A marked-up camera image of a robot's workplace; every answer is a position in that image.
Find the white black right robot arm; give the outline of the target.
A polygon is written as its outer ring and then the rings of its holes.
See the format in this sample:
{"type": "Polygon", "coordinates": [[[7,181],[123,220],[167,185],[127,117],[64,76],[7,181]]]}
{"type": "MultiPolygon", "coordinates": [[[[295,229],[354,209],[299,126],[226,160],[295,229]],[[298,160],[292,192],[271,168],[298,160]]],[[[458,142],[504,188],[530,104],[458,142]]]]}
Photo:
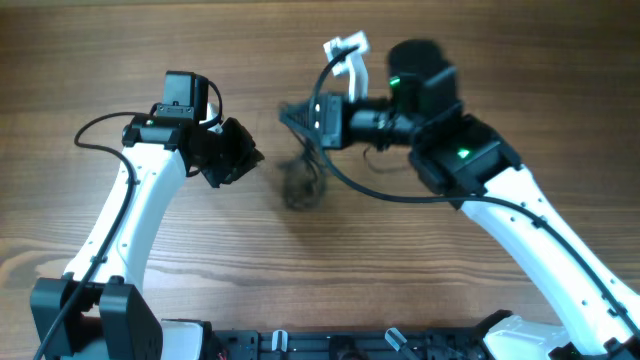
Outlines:
{"type": "Polygon", "coordinates": [[[563,220],[519,154],[491,126],[467,113],[457,72],[440,47],[410,39],[388,53],[386,98],[367,94],[363,40],[324,46],[325,75],[348,74],[346,94],[323,91],[284,104],[279,118],[310,159],[333,168],[332,150],[367,143],[409,148],[428,188],[426,203],[447,203],[491,235],[543,294],[558,324],[499,311],[476,327],[473,344],[492,359],[635,359],[639,297],[563,220]]]}

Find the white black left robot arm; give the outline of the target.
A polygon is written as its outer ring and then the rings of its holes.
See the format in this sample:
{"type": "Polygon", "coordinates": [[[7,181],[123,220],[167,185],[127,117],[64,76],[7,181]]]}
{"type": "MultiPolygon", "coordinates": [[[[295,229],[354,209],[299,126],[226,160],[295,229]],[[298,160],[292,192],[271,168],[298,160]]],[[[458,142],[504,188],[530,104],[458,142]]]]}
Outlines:
{"type": "Polygon", "coordinates": [[[159,320],[142,288],[150,250],[171,199],[186,179],[229,185],[263,160],[249,132],[208,97],[217,86],[169,71],[161,102],[125,112],[122,150],[74,138],[120,162],[90,235],[58,278],[42,277],[30,296],[38,359],[227,359],[208,321],[159,320]]]}

